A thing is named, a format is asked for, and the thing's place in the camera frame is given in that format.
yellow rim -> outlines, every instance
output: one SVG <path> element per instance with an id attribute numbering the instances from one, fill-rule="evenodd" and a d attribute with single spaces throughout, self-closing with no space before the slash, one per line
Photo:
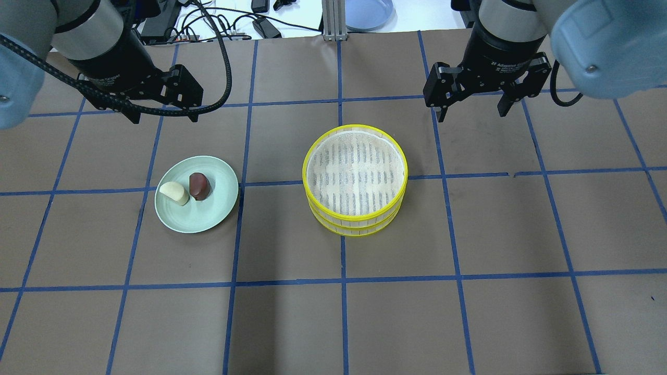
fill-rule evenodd
<path id="1" fill-rule="evenodd" d="M 378 228 L 377 230 L 374 230 L 374 231 L 372 231 L 372 232 L 370 232 L 370 233 L 364 233 L 364 234 L 347 234 L 347 233 L 337 232 L 337 231 L 335 231 L 333 228 L 328 227 L 328 226 L 325 224 L 325 222 L 322 221 L 321 216 L 319 216 L 319 215 L 313 215 L 313 216 L 315 216 L 315 220 L 317 220 L 317 221 L 318 221 L 318 222 L 319 222 L 319 223 L 320 223 L 326 230 L 328 230 L 328 231 L 331 232 L 331 233 L 337 234 L 337 235 L 339 235 L 339 236 L 345 236 L 345 237 L 366 237 L 366 236 L 370 236 L 370 235 L 372 235 L 372 234 L 376 234 L 376 233 L 378 233 L 379 231 L 383 230 L 384 228 L 388 227 L 389 224 L 392 223 L 392 221 L 394 220 L 394 218 L 396 217 L 396 215 L 398 215 L 398 210 L 396 210 L 396 212 L 394 212 L 393 214 L 389 215 L 389 218 L 388 218 L 387 220 L 385 220 L 385 221 L 386 221 L 386 224 L 385 224 L 384 226 L 382 226 L 382 227 Z"/>
<path id="2" fill-rule="evenodd" d="M 310 210 L 313 212 L 313 215 L 317 216 L 318 218 L 321 218 L 322 220 L 324 220 L 325 222 L 327 222 L 327 224 L 331 224 L 331 225 L 333 225 L 333 226 L 335 226 L 335 227 L 337 227 L 337 228 L 345 229 L 345 230 L 368 230 L 368 229 L 372 229 L 373 227 L 380 226 L 380 225 L 382 225 L 384 222 L 386 222 L 387 220 L 390 220 L 390 219 L 392 218 L 392 216 L 398 212 L 398 210 L 401 208 L 401 204 L 402 204 L 402 203 L 403 203 L 403 202 L 401 202 L 401 203 L 399 203 L 398 205 L 396 205 L 396 207 L 394 208 L 394 212 L 392 212 L 391 215 L 389 215 L 389 216 L 387 216 L 386 218 L 384 218 L 384 219 L 378 221 L 377 223 L 371 224 L 371 225 L 369 225 L 369 226 L 362 226 L 362 227 L 346 227 L 346 226 L 342 226 L 342 225 L 340 225 L 340 224 L 332 223 L 330 220 L 328 220 L 327 218 L 325 218 L 325 217 L 323 217 L 322 215 L 320 215 L 320 214 L 315 210 L 315 208 L 313 207 L 313 205 L 312 205 L 312 203 L 310 202 L 310 200 L 308 200 L 308 206 L 310 207 Z"/>
<path id="3" fill-rule="evenodd" d="M 376 132 L 382 134 L 384 137 L 387 137 L 387 140 L 389 140 L 389 142 L 391 142 L 392 145 L 394 145 L 394 147 L 396 147 L 396 149 L 398 150 L 398 153 L 401 155 L 401 159 L 403 161 L 403 169 L 404 169 L 403 184 L 401 185 L 401 188 L 398 191 L 398 194 L 396 194 L 396 196 L 392 199 L 392 201 L 389 202 L 384 208 L 382 208 L 382 209 L 380 209 L 376 212 L 373 212 L 371 214 L 366 214 L 366 215 L 360 215 L 360 216 L 342 215 L 342 214 L 331 211 L 330 209 L 324 207 L 324 205 L 322 205 L 321 203 L 319 203 L 317 201 L 317 199 L 315 199 L 315 195 L 313 194 L 313 192 L 310 190 L 310 187 L 308 186 L 308 180 L 306 179 L 306 174 L 305 174 L 306 168 L 308 167 L 308 161 L 310 160 L 310 155 L 313 153 L 313 151 L 315 151 L 315 148 L 324 139 L 326 139 L 327 137 L 329 137 L 333 133 L 341 131 L 342 129 L 349 129 L 349 128 L 353 128 L 353 127 L 360 127 L 360 128 L 376 131 Z M 382 130 L 376 128 L 376 127 L 372 127 L 372 126 L 368 126 L 368 125 L 362 125 L 362 124 L 349 124 L 349 125 L 343 125 L 343 126 L 335 127 L 333 129 L 327 131 L 321 137 L 319 137 L 317 139 L 317 141 L 315 141 L 315 143 L 313 143 L 312 146 L 310 146 L 310 149 L 308 150 L 308 153 L 305 155 L 305 159 L 303 161 L 303 167 L 301 169 L 301 178 L 303 180 L 303 187 L 305 188 L 305 194 L 308 197 L 309 202 L 312 202 L 313 204 L 315 204 L 315 206 L 319 210 L 324 211 L 327 215 L 332 216 L 332 217 L 334 217 L 338 220 L 345 220 L 347 222 L 360 222 L 360 221 L 364 221 L 364 220 L 368 220 L 368 219 L 373 219 L 373 218 L 375 218 L 377 216 L 380 216 L 380 215 L 384 214 L 385 212 L 389 211 L 396 204 L 396 202 L 405 194 L 406 186 L 408 184 L 408 161 L 406 159 L 406 155 L 403 153 L 403 149 L 401 149 L 401 146 L 399 146 L 398 143 L 389 134 L 385 133 L 384 131 L 382 131 Z"/>

round plate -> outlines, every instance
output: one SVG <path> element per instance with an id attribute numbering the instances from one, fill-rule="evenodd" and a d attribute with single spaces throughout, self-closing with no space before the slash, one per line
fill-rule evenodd
<path id="1" fill-rule="evenodd" d="M 392 11 L 392 0 L 346 0 L 345 23 L 352 31 L 372 31 L 384 25 Z"/>
<path id="2" fill-rule="evenodd" d="M 202 201 L 190 197 L 184 206 L 159 193 L 160 186 L 176 181 L 185 190 L 190 186 L 190 175 L 203 173 L 211 184 L 211 193 Z M 165 173 L 155 192 L 155 213 L 171 230 L 181 233 L 202 232 L 219 224 L 236 204 L 239 181 L 229 164 L 213 156 L 189 157 Z"/>

light green plate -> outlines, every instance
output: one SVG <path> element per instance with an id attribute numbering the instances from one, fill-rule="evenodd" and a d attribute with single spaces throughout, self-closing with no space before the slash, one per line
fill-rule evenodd
<path id="1" fill-rule="evenodd" d="M 190 175 L 203 173 L 211 184 L 211 193 L 202 201 L 190 199 L 184 206 L 159 193 L 160 186 L 169 181 L 190 186 Z M 229 164 L 213 156 L 189 157 L 165 173 L 155 192 L 155 212 L 160 221 L 171 230 L 197 233 L 219 224 L 229 215 L 239 196 L 239 181 Z"/>

yellow-rimmed basket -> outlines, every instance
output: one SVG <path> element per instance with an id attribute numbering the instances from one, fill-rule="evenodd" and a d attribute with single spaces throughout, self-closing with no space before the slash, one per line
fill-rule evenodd
<path id="1" fill-rule="evenodd" d="M 343 236 L 367 236 L 398 213 L 408 163 L 389 134 L 368 125 L 345 125 L 310 147 L 302 177 L 308 204 L 323 226 Z"/>

brown oval object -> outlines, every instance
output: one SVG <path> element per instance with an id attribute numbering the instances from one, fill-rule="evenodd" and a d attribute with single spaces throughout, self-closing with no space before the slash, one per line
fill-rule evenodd
<path id="1" fill-rule="evenodd" d="M 202 173 L 190 175 L 190 195 L 197 201 L 203 201 L 211 193 L 211 184 Z"/>

